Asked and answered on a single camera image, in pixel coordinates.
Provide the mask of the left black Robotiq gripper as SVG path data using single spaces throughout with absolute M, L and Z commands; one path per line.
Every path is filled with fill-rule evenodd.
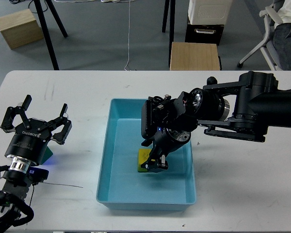
M 40 165 L 50 139 L 63 145 L 72 128 L 72 122 L 66 114 L 66 103 L 63 104 L 60 115 L 49 122 L 35 118 L 28 120 L 25 111 L 31 101 L 31 95 L 27 95 L 20 106 L 8 107 L 0 128 L 6 133 L 15 132 L 5 157 L 19 157 L 31 161 L 32 165 Z M 13 121 L 16 115 L 20 115 L 22 123 L 15 127 Z M 53 130 L 62 125 L 64 127 L 60 132 L 51 135 Z

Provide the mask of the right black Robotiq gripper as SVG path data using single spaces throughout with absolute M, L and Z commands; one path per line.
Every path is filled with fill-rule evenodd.
M 191 139 L 191 133 L 168 128 L 158 128 L 153 137 L 153 148 L 146 162 L 141 167 L 147 172 L 162 172 L 168 169 L 166 156 L 181 148 Z

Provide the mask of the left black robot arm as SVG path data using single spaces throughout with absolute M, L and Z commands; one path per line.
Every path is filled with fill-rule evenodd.
M 34 217 L 31 206 L 25 203 L 30 186 L 48 178 L 48 170 L 38 168 L 52 155 L 48 142 L 64 144 L 72 122 L 66 115 L 67 104 L 59 116 L 50 121 L 27 118 L 25 112 L 32 98 L 27 95 L 21 105 L 8 107 L 0 128 L 14 136 L 5 153 L 12 160 L 9 166 L 0 166 L 0 178 L 5 184 L 0 190 L 0 233 L 11 226 L 21 226 Z

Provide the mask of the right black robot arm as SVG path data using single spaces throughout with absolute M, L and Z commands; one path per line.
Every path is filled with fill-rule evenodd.
M 291 128 L 291 89 L 279 90 L 271 73 L 249 71 L 237 82 L 209 77 L 203 88 L 149 97 L 142 106 L 142 146 L 151 147 L 140 165 L 149 172 L 168 169 L 166 157 L 204 126 L 206 135 L 264 142 L 270 126 Z

